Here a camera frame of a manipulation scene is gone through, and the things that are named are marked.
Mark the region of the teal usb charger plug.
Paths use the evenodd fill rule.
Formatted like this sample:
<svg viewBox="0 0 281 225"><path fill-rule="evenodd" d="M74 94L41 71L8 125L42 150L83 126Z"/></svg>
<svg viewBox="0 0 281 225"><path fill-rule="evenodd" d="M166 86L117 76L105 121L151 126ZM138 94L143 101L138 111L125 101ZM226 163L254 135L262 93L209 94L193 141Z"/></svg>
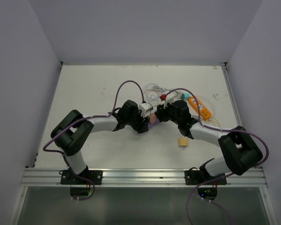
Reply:
<svg viewBox="0 0 281 225"><path fill-rule="evenodd" d="M181 94L181 100L183 100L183 101L188 101L190 97L191 97L191 94L189 94L189 93Z"/></svg>

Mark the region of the pink plug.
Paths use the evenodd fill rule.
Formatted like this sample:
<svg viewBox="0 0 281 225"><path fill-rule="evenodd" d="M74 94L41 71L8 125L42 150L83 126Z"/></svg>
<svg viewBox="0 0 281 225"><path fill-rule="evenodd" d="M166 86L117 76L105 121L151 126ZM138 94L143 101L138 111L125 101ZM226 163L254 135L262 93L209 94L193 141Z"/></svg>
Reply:
<svg viewBox="0 0 281 225"><path fill-rule="evenodd" d="M149 115L149 123L153 124L156 121L156 115L154 113Z"/></svg>

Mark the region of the purple power strip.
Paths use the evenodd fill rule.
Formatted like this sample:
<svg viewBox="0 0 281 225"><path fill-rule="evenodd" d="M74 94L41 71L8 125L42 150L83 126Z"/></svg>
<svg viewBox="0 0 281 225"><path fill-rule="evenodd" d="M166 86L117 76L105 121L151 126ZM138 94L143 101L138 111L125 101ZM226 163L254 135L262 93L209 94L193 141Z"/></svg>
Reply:
<svg viewBox="0 0 281 225"><path fill-rule="evenodd" d="M149 122L148 123L148 129L152 129L154 126L158 125L160 123L160 121L158 120L158 118L156 118L156 120L154 122Z"/></svg>

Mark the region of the orange power strip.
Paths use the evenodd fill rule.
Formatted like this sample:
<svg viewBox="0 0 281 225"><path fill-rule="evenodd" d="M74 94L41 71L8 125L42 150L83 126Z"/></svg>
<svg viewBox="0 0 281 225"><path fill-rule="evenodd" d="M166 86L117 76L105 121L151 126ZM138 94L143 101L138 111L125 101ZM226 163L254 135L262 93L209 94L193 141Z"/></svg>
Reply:
<svg viewBox="0 0 281 225"><path fill-rule="evenodd" d="M190 97L188 103L204 121L212 117L212 113L198 98Z"/></svg>

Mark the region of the yellow usb charger plug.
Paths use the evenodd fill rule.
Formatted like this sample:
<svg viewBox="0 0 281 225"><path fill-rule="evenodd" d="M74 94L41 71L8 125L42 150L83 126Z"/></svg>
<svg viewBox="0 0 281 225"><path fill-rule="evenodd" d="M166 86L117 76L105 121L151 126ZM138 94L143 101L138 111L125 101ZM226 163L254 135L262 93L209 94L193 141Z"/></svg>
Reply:
<svg viewBox="0 0 281 225"><path fill-rule="evenodd" d="M188 146L188 139L186 137L180 137L178 139L178 145L184 150Z"/></svg>

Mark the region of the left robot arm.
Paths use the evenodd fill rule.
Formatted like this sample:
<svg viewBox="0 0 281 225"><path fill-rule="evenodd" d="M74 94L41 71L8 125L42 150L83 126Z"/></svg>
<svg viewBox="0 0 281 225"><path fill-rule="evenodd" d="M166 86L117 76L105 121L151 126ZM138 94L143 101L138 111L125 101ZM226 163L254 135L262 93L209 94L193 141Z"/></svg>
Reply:
<svg viewBox="0 0 281 225"><path fill-rule="evenodd" d="M81 148L91 133L118 131L130 126L139 134L148 131L149 114L153 110L150 103L136 104L127 100L118 111L109 116L84 116L72 110L52 131L51 138L65 156L67 166L72 169L71 178L77 184L87 181L87 165Z"/></svg>

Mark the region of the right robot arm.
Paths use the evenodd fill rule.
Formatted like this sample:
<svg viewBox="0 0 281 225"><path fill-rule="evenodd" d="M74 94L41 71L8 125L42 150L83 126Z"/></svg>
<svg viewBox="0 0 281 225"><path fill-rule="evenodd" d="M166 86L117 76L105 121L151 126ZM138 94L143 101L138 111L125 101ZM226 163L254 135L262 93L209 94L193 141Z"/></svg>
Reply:
<svg viewBox="0 0 281 225"><path fill-rule="evenodd" d="M182 136L205 141L221 149L222 157L213 158L199 167L199 178L205 184L210 184L216 176L224 173L240 176L263 158L261 150L243 127L238 126L230 131L207 128L191 116L183 100L158 105L155 115L160 122L174 122Z"/></svg>

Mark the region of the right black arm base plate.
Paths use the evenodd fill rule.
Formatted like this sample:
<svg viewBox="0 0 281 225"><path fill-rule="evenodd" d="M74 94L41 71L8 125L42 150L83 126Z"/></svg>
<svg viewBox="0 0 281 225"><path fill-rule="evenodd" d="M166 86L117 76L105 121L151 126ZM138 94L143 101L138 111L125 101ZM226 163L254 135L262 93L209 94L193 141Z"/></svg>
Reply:
<svg viewBox="0 0 281 225"><path fill-rule="evenodd" d="M205 169L205 165L212 160L214 160L214 158L205 162L199 168L192 167L189 170L185 170L184 171L185 184L186 185L198 185L198 184L201 184L203 182L206 182L206 181L209 181L209 180L212 180L212 179L217 179L213 183L209 183L209 184L226 185L227 184L226 178L219 179L221 176L225 175L224 173L219 174L217 176L211 176L211 175L209 175L209 173Z"/></svg>

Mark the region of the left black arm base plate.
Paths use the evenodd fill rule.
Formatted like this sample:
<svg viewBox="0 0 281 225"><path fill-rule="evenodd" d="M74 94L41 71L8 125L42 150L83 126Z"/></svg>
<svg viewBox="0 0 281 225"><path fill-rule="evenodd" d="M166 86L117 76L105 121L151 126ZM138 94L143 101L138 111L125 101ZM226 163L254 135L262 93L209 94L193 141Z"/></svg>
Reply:
<svg viewBox="0 0 281 225"><path fill-rule="evenodd" d="M87 185L90 184L90 181L94 185L101 185L103 179L102 170L89 170L88 168L78 175L73 175L68 169L59 171L59 174L61 175L60 184L62 185Z"/></svg>

